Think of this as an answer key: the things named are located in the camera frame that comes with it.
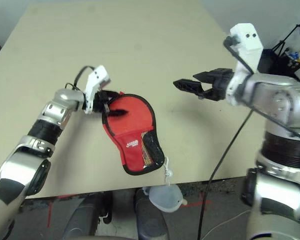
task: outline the black cable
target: black cable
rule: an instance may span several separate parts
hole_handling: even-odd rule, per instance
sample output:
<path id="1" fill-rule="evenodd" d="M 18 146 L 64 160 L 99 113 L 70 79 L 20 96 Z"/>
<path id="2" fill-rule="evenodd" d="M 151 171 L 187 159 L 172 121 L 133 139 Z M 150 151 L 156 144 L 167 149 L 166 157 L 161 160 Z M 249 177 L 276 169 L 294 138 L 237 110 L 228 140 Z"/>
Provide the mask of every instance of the black cable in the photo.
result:
<path id="1" fill-rule="evenodd" d="M 82 73 L 83 73 L 86 69 L 88 69 L 88 68 L 92 69 L 92 71 L 95 69 L 93 66 L 84 66 L 84 67 L 79 71 L 79 73 L 77 74 L 77 76 L 76 76 L 75 79 L 74 79 L 73 85 L 74 85 L 75 87 L 77 86 L 78 81 L 79 81 L 79 79 L 80 79 Z"/>
<path id="2" fill-rule="evenodd" d="M 254 74 L 254 71 L 251 67 L 239 56 L 239 54 L 231 48 L 232 45 L 235 45 L 236 42 L 231 36 L 227 36 L 226 39 L 223 41 L 224 47 L 237 59 L 251 74 Z"/>
<path id="3" fill-rule="evenodd" d="M 208 197 L 208 192 L 210 189 L 210 185 L 212 182 L 212 179 L 214 178 L 216 172 L 218 171 L 220 165 L 222 164 L 222 162 L 224 161 L 228 151 L 230 150 L 232 144 L 235 142 L 236 138 L 238 137 L 240 131 L 242 130 L 242 128 L 245 126 L 245 124 L 247 123 L 247 121 L 249 120 L 251 114 L 253 113 L 253 110 L 250 110 L 249 114 L 246 116 L 245 120 L 243 121 L 243 123 L 241 124 L 241 126 L 239 127 L 238 131 L 236 132 L 236 134 L 233 136 L 231 142 L 229 143 L 229 145 L 226 147 L 224 153 L 222 154 L 221 159 L 219 160 L 218 164 L 216 165 L 215 169 L 213 170 L 213 173 L 210 176 L 208 185 L 206 186 L 206 189 L 204 191 L 204 196 L 203 196 L 203 201 L 202 201 L 202 206 L 201 206 L 201 212 L 200 212 L 200 220 L 199 220 L 199 228 L 198 228 L 198 236 L 197 236 L 197 240 L 201 240 L 201 229 L 202 229 L 202 223 L 203 223 L 203 219 L 204 219 L 204 213 L 205 213 L 205 207 L 206 207 L 206 201 L 207 201 L 207 197 Z"/>
<path id="4" fill-rule="evenodd" d="M 257 114 L 260 114 L 262 117 L 270 120 L 271 122 L 279 125 L 280 127 L 284 128 L 285 130 L 287 130 L 288 132 L 293 134 L 293 137 L 298 137 L 300 138 L 300 133 L 296 132 L 295 130 L 293 130 L 292 128 L 286 126 L 284 123 L 278 121 L 277 119 L 275 119 L 272 116 L 269 116 L 267 114 L 265 114 L 264 112 L 260 111 L 259 109 L 255 108 L 253 105 L 247 103 L 246 101 L 241 99 L 241 102 L 244 103 L 248 108 L 250 108 L 252 111 L 255 111 Z"/>
<path id="5" fill-rule="evenodd" d="M 77 90 L 77 91 L 82 92 L 80 88 L 78 88 L 77 86 L 73 85 L 73 84 L 70 83 L 70 82 L 67 82 L 67 83 L 65 84 L 64 88 L 66 89 L 68 85 L 70 85 L 70 86 L 72 87 L 72 90 Z"/>
<path id="6" fill-rule="evenodd" d="M 10 234 L 12 233 L 12 229 L 14 229 L 15 226 L 15 220 L 13 220 L 8 228 L 8 232 L 6 233 L 6 235 L 4 236 L 4 238 L 2 238 L 2 240 L 7 240 L 8 237 L 10 236 Z"/>

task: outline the black trim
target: black trim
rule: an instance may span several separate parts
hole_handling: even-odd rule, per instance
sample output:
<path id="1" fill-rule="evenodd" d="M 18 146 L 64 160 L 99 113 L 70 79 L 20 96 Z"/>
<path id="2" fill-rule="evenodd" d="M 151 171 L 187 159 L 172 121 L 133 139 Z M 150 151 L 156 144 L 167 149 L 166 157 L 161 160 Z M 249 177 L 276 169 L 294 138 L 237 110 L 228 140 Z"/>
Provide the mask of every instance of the black trim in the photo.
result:
<path id="1" fill-rule="evenodd" d="M 0 179 L 0 200 L 9 205 L 20 195 L 24 188 L 25 186 L 20 182 L 2 178 Z"/>
<path id="2" fill-rule="evenodd" d="M 157 170 L 157 169 L 161 168 L 162 165 L 165 163 L 164 153 L 163 153 L 162 148 L 161 148 L 161 146 L 160 146 L 160 144 L 159 144 L 158 135 L 157 135 L 156 115 L 155 115 L 155 112 L 154 112 L 152 106 L 150 105 L 150 103 L 149 103 L 147 100 L 145 100 L 142 96 L 135 95 L 135 94 L 123 94 L 123 95 L 119 95 L 119 96 L 117 96 L 117 97 L 114 97 L 114 98 L 112 98 L 112 99 L 109 101 L 108 105 L 110 106 L 110 104 L 111 104 L 113 101 L 115 101 L 115 100 L 117 100 L 117 99 L 119 99 L 119 98 L 123 98 L 123 97 L 134 97 L 134 98 L 137 98 L 137 99 L 141 100 L 141 101 L 144 102 L 145 105 L 148 107 L 148 109 L 150 110 L 151 115 L 152 115 L 152 126 L 153 126 L 153 130 L 152 130 L 152 131 L 154 131 L 153 137 L 155 138 L 156 142 L 158 143 L 158 147 L 159 147 L 159 149 L 161 150 L 161 152 L 162 152 L 162 154 L 163 154 L 163 161 L 162 161 L 160 164 L 154 162 L 153 165 L 148 166 L 148 167 L 144 168 L 142 171 L 138 171 L 138 172 L 129 170 L 128 167 L 126 166 L 126 164 L 122 165 L 122 166 L 123 166 L 123 169 L 125 170 L 125 172 L 126 172 L 127 174 L 130 174 L 130 175 L 133 175 L 133 176 L 138 176 L 138 175 L 142 175 L 142 174 L 147 174 L 147 173 L 150 173 L 150 172 L 152 172 L 152 171 L 154 171 L 154 170 Z M 109 123 L 108 123 L 108 116 L 106 115 L 105 112 L 102 112 L 102 124 L 106 126 L 108 132 L 111 134 L 111 136 L 114 137 L 115 134 L 111 131 L 111 128 L 110 128 Z"/>
<path id="3" fill-rule="evenodd" d="M 272 237 L 272 234 L 271 233 L 261 233 L 257 236 L 254 236 L 253 238 L 251 238 L 251 240 L 254 240 L 254 239 L 262 239 L 262 238 L 271 238 Z"/>
<path id="4" fill-rule="evenodd" d="M 26 192 L 27 196 L 40 192 L 47 179 L 50 166 L 51 163 L 48 161 L 48 159 L 43 160 L 43 162 L 40 164 L 40 167 L 35 172 L 32 181 L 30 182 L 29 188 Z"/>
<path id="5" fill-rule="evenodd" d="M 275 214 L 294 220 L 294 210 L 278 201 L 269 198 L 262 198 L 260 210 L 262 214 Z"/>

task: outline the black joint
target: black joint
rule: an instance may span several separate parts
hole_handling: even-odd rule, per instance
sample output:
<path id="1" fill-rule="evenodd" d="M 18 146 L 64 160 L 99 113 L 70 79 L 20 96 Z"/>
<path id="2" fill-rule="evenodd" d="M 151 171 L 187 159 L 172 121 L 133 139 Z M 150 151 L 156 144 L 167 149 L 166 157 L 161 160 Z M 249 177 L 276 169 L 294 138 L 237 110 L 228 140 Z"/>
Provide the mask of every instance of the black joint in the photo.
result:
<path id="1" fill-rule="evenodd" d="M 55 145 L 61 133 L 62 129 L 58 125 L 40 119 L 34 123 L 28 135 Z"/>
<path id="2" fill-rule="evenodd" d="M 244 179 L 241 200 L 248 206 L 252 206 L 255 198 L 255 189 L 257 184 L 257 169 L 250 168 Z"/>
<path id="3" fill-rule="evenodd" d="M 300 141 L 265 133 L 261 153 L 275 163 L 300 168 Z"/>

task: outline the white wall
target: white wall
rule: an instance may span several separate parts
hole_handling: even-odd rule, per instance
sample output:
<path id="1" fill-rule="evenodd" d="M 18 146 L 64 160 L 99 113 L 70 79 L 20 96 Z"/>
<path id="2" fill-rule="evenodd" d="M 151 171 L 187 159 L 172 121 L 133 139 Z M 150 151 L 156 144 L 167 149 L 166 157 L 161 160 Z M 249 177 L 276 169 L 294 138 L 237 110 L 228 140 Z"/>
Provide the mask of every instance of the white wall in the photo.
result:
<path id="1" fill-rule="evenodd" d="M 70 1 L 76 0 L 0 0 L 0 45 L 5 44 L 29 4 Z"/>
<path id="2" fill-rule="evenodd" d="M 4 45 L 29 3 L 69 1 L 79 0 L 0 0 L 0 44 Z M 226 33 L 237 23 L 253 23 L 266 48 L 275 45 L 300 22 L 300 0 L 198 1 L 202 1 Z"/>
<path id="3" fill-rule="evenodd" d="M 300 0 L 201 1 L 226 33 L 237 23 L 252 23 L 264 48 L 272 48 L 300 23 Z"/>

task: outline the printed logo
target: printed logo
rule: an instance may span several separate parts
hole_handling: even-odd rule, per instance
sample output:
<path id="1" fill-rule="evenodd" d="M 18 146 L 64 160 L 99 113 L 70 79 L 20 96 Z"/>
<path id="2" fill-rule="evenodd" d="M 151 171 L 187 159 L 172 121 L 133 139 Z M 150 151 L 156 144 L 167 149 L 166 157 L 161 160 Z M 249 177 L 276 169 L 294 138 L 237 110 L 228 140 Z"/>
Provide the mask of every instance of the printed logo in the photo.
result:
<path id="1" fill-rule="evenodd" d="M 134 141 L 128 142 L 128 143 L 126 144 L 126 147 L 127 147 L 127 148 L 135 147 L 135 146 L 138 146 L 138 144 L 139 144 L 138 140 L 134 140 Z"/>

